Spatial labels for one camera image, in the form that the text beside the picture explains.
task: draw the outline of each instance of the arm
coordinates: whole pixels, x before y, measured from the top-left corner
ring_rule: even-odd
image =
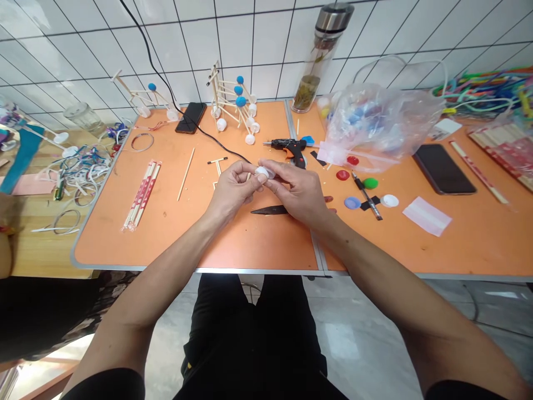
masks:
[[[509,400],[529,389],[513,363],[476,325],[416,275],[328,211],[318,175],[260,160],[277,180],[265,184],[344,263],[354,283],[400,330],[425,394],[446,379],[484,387]]]
[[[262,191],[265,175],[238,161],[219,178],[205,214],[157,257],[122,293],[103,318],[63,394],[84,379],[112,368],[131,368],[144,376],[155,323],[183,290],[216,235],[243,204]]]

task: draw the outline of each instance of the white tiled wall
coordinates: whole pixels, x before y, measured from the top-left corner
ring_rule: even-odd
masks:
[[[258,98],[294,94],[324,0],[125,0],[143,25],[156,69],[178,102],[211,100],[218,59],[225,79],[242,75]],[[351,83],[385,54],[416,63],[443,59],[453,77],[533,64],[532,0],[360,0],[319,93]],[[71,128],[61,115],[85,101],[106,123],[135,118],[120,85],[153,82],[142,36],[119,0],[0,0],[0,93],[36,120]],[[441,83],[436,63],[383,60],[358,82],[402,89]]]

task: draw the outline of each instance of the white tile floor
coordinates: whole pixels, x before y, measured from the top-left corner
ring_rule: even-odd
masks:
[[[242,282],[263,284],[263,276]],[[171,399],[183,383],[180,367],[200,275],[194,274],[156,325],[146,365],[146,399]],[[533,384],[533,294],[525,285],[427,281],[468,318],[479,307],[479,326]],[[394,324],[349,277],[304,278],[328,378],[351,400],[422,399],[413,366]],[[259,293],[245,288],[249,301]]]

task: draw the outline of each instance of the phone screen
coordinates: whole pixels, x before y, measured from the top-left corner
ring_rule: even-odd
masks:
[[[476,193],[474,185],[441,144],[423,144],[413,158],[437,193]]]
[[[196,125],[200,122],[206,107],[207,104],[205,103],[190,103],[185,110],[183,119],[176,126],[176,132],[190,134],[196,132]]]

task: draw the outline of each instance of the orange table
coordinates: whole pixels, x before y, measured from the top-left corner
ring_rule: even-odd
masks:
[[[225,132],[217,133],[208,107],[200,126],[216,136],[225,146],[240,152],[251,162],[259,157],[282,161],[285,153],[262,146],[266,139],[289,137],[289,125],[283,102],[258,104],[257,121],[261,131],[254,146],[244,143],[245,129],[229,121]],[[316,108],[306,114],[291,114],[300,119],[300,137],[311,135],[317,142],[324,139]],[[150,118],[140,118],[137,125],[155,126],[164,113],[156,111]],[[221,164],[226,169],[237,158],[223,151],[201,133],[176,134],[169,125],[154,132],[154,144],[145,152],[123,151],[117,157],[108,180],[79,234],[72,250],[72,262],[79,268],[143,269],[167,246],[185,232],[207,207],[212,183],[217,180],[216,167],[207,161],[228,156]],[[133,131],[125,144],[142,131]],[[442,142],[457,165],[476,186],[472,196],[436,194],[412,158],[406,158],[383,174],[375,175],[379,187],[371,196],[393,194],[400,200],[396,208],[380,207],[384,220],[378,222],[371,211],[348,210],[343,201],[348,196],[362,199],[355,183],[339,181],[306,149],[308,169],[319,173],[323,192],[333,196],[330,208],[352,228],[398,259],[422,277],[447,279],[488,279],[495,281],[531,281],[533,251],[528,247],[533,237],[533,197],[512,179],[476,144],[464,130],[453,137],[490,181],[510,201],[500,204],[481,184],[455,151]],[[182,198],[176,202],[190,151],[196,147]],[[154,191],[143,219],[135,232],[120,228],[135,197],[143,173],[151,159],[163,161]],[[360,174],[362,179],[368,177]],[[438,238],[407,219],[402,211],[417,196],[453,218]],[[345,274],[345,268],[327,249],[313,243],[309,231],[289,216],[257,216],[252,209],[279,204],[268,190],[237,215],[217,238],[200,262],[199,272],[288,273],[304,275]]]

